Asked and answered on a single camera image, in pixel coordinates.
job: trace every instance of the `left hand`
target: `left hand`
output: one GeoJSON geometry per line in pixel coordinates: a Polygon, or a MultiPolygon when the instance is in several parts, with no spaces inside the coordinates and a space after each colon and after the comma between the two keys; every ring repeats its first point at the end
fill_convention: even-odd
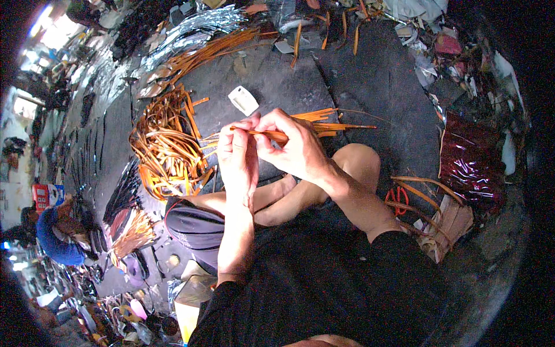
{"type": "Polygon", "coordinates": [[[244,130],[254,129],[260,122],[255,112],[240,122],[221,129],[218,141],[218,162],[225,184],[226,200],[253,208],[253,194],[258,184],[258,155],[256,140],[244,130]]]}

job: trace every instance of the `bare leg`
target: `bare leg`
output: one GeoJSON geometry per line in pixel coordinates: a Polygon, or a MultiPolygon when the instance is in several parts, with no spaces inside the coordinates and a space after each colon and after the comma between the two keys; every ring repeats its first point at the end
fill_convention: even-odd
{"type": "MultiPolygon", "coordinates": [[[[258,211],[273,204],[289,193],[296,186],[295,179],[287,175],[278,181],[259,187],[254,192],[254,210],[258,211]]],[[[211,211],[216,211],[225,216],[225,192],[183,197],[195,206],[211,211]]]]}
{"type": "MultiPolygon", "coordinates": [[[[338,150],[332,159],[343,171],[376,192],[380,157],[372,148],[351,143],[338,150]]],[[[256,213],[254,221],[267,226],[279,225],[292,220],[308,207],[322,204],[327,198],[328,195],[320,187],[303,180],[275,204],[256,213]]]]}

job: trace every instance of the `black shorts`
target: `black shorts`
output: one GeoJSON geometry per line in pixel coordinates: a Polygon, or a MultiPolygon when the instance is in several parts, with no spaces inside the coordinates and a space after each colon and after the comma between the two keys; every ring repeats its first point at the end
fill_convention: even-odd
{"type": "Polygon", "coordinates": [[[224,219],[201,210],[185,199],[171,197],[164,217],[171,237],[208,265],[218,268],[218,250],[224,236],[224,219]]]}

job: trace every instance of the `concrete floor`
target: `concrete floor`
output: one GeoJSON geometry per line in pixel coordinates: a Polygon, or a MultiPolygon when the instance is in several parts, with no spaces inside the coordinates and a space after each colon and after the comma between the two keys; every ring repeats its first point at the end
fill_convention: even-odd
{"type": "MultiPolygon", "coordinates": [[[[103,169],[97,176],[89,172],[90,188],[85,189],[84,197],[94,204],[96,220],[102,220],[105,206],[114,190],[121,171],[133,155],[127,137],[132,129],[130,122],[130,96],[128,87],[121,77],[128,75],[143,77],[145,71],[140,66],[141,58],[133,55],[120,64],[112,62],[109,46],[112,38],[104,36],[92,43],[97,55],[92,62],[82,68],[77,83],[78,90],[68,112],[66,133],[69,134],[80,122],[80,109],[84,89],[88,79],[95,72],[99,77],[94,85],[96,100],[92,108],[88,125],[80,129],[79,144],[72,149],[72,158],[78,158],[78,147],[83,146],[85,135],[96,133],[99,123],[98,142],[104,141],[103,169]],[[102,136],[102,117],[106,117],[106,135],[102,136]]],[[[135,95],[144,86],[144,79],[132,87],[135,95]]],[[[135,115],[141,114],[148,100],[134,100],[135,115]]],[[[65,178],[65,184],[71,186],[71,179],[65,178]]],[[[157,202],[143,192],[143,207],[150,213],[154,222],[163,216],[164,204],[157,202]]],[[[524,211],[522,191],[518,185],[507,187],[507,204],[497,220],[490,220],[479,233],[469,235],[459,242],[453,252],[449,253],[440,268],[452,283],[453,302],[445,316],[444,322],[434,333],[432,345],[468,345],[474,343],[495,317],[495,312],[503,303],[517,273],[518,265],[526,246],[529,221],[524,211]]],[[[162,224],[156,227],[159,241],[155,244],[158,259],[166,260],[177,254],[181,264],[162,279],[157,271],[150,248],[142,252],[150,269],[150,277],[142,286],[152,295],[153,306],[157,311],[168,311],[167,280],[179,276],[190,259],[189,252],[177,242],[167,244],[167,232],[162,224]]],[[[104,264],[105,254],[100,256],[104,264]]],[[[116,268],[105,274],[101,285],[97,286],[99,295],[120,294],[139,288],[126,283],[124,275],[116,268]]]]}

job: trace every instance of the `hand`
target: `hand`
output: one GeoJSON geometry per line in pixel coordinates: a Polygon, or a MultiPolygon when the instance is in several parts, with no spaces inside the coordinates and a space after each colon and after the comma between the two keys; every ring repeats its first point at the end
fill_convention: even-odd
{"type": "Polygon", "coordinates": [[[328,170],[330,159],[324,154],[320,140],[309,126],[309,122],[292,118],[276,108],[260,119],[255,130],[282,131],[289,141],[282,149],[276,149],[268,137],[257,134],[258,156],[280,170],[314,183],[328,170]]]}
{"type": "Polygon", "coordinates": [[[253,208],[253,194],[258,184],[256,141],[244,130],[254,129],[260,121],[256,112],[240,122],[221,129],[218,141],[218,162],[225,184],[227,202],[253,208]]]}

